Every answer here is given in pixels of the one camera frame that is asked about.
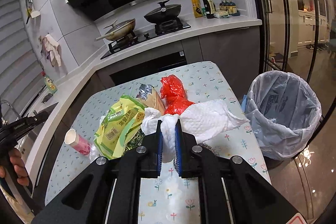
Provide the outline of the person left hand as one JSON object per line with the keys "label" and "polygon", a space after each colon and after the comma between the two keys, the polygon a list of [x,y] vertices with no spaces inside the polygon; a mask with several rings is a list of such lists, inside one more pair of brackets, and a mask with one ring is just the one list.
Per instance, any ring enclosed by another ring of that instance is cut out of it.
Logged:
{"label": "person left hand", "polygon": [[15,173],[17,174],[17,182],[22,186],[29,186],[29,175],[25,169],[25,163],[21,158],[21,153],[13,148],[9,151],[10,162],[14,167]]}

